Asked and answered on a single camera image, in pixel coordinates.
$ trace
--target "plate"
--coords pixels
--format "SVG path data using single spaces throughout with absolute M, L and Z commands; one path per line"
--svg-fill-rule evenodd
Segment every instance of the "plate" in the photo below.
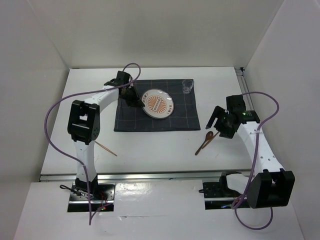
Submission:
M 160 89 L 150 89 L 141 98 L 144 103 L 142 108 L 146 114 L 155 119 L 165 119 L 174 111 L 172 97 Z

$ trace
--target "white table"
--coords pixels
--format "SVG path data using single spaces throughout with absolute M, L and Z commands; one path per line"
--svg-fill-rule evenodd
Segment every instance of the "white table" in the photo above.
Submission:
M 231 209 L 205 210 L 201 180 L 119 183 L 114 211 L 67 212 L 71 182 L 32 183 L 15 240 L 303 240 L 291 204 L 275 207 L 271 225 L 243 227 Z M 243 222 L 261 227 L 270 209 L 239 209 Z
M 99 90 L 113 79 L 119 69 L 71 69 L 63 96 Z M 133 77 L 137 69 L 127 70 Z M 195 152 L 209 130 L 205 126 L 215 108 L 226 107 L 226 97 L 241 93 L 233 67 L 143 68 L 140 80 L 194 79 L 196 107 L 200 131 L 114 132 L 117 102 L 100 115 L 101 130 L 97 139 L 118 157 L 96 145 L 95 167 L 98 173 L 141 173 L 174 171 L 211 171 L 249 169 L 251 161 L 240 137 L 218 137 L 202 150 Z M 60 104 L 51 139 L 65 152 L 76 151 L 67 132 L 71 104 L 88 95 L 67 99 Z M 75 174 L 76 162 L 48 147 L 41 174 Z

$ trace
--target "gray wall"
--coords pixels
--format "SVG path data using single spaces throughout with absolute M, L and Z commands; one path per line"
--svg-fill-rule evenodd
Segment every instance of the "gray wall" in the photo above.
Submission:
M 71 68 L 244 67 L 283 0 L 29 0 Z
M 320 3 L 285 0 L 245 78 L 249 90 L 263 91 L 280 103 L 279 114 L 264 132 L 277 158 L 294 171 L 292 203 L 306 240 L 320 239 Z M 264 119 L 275 106 L 254 96 Z
M 1 1 L 0 31 L 0 239 L 9 240 L 40 176 L 45 113 L 69 70 L 25 0 Z

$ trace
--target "black placemat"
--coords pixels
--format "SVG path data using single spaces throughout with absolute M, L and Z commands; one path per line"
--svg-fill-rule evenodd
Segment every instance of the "black placemat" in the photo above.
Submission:
M 150 89 L 167 92 L 173 100 L 173 113 L 165 119 L 154 119 L 140 107 L 128 107 L 126 101 L 118 100 L 115 115 L 115 132 L 165 132 L 196 131 L 200 123 L 196 108 L 195 86 L 189 94 L 183 93 L 183 79 L 138 80 L 135 88 L 141 97 Z

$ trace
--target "orange sunburst pattern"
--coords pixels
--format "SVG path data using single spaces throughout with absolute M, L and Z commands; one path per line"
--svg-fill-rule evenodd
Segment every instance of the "orange sunburst pattern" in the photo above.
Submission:
M 166 101 L 157 95 L 150 96 L 146 101 L 146 105 L 155 114 L 163 114 L 167 109 Z

